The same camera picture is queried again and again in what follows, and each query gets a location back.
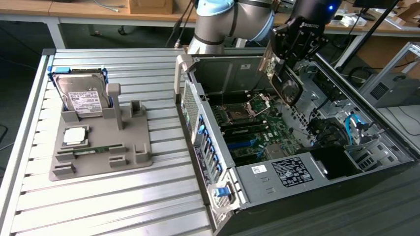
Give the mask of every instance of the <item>blue cable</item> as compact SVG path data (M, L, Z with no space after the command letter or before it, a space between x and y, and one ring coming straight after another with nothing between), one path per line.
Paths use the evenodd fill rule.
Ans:
M349 139L349 144L350 144L350 145L353 144L352 135L350 135L350 132L349 132L349 120L350 120L352 118L354 118L356 122L360 122L361 124L365 124L365 123L360 120L360 117L358 117L356 114L349 114L348 117L345 118L345 120L344 120L345 132L346 132L346 135L348 135L348 139Z

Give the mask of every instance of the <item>circuit board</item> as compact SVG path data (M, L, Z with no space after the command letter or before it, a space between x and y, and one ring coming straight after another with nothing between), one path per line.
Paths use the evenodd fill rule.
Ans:
M282 156L301 148L272 101L258 96L248 103L210 107L236 166L270 160L268 146L277 147Z

